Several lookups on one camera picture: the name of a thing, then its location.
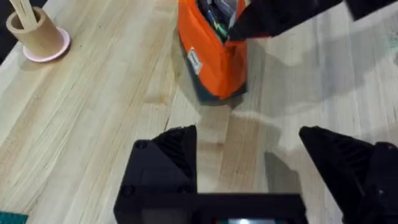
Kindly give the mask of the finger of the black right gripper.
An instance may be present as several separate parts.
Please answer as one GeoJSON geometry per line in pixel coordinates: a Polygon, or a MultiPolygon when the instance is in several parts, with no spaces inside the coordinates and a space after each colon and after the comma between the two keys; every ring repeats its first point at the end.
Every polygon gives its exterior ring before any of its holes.
{"type": "Polygon", "coordinates": [[[228,31],[229,40],[277,36],[342,0],[253,0],[228,31]]]}
{"type": "Polygon", "coordinates": [[[397,0],[345,0],[348,10],[355,21],[395,2],[397,0]]]}

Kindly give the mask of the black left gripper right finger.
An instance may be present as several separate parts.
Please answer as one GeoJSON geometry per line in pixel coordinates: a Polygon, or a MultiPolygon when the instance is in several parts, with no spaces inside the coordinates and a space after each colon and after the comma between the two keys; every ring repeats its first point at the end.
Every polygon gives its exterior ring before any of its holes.
{"type": "Polygon", "coordinates": [[[371,144],[319,126],[299,136],[343,223],[397,224],[397,146],[371,144]]]}

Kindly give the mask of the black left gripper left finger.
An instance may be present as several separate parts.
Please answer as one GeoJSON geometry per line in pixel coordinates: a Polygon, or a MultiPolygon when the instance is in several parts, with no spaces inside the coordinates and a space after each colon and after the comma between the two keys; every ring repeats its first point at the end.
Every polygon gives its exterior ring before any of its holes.
{"type": "Polygon", "coordinates": [[[117,223],[189,223],[184,206],[165,194],[197,193],[197,128],[169,129],[139,139],[129,156],[113,212],[117,223]]]}

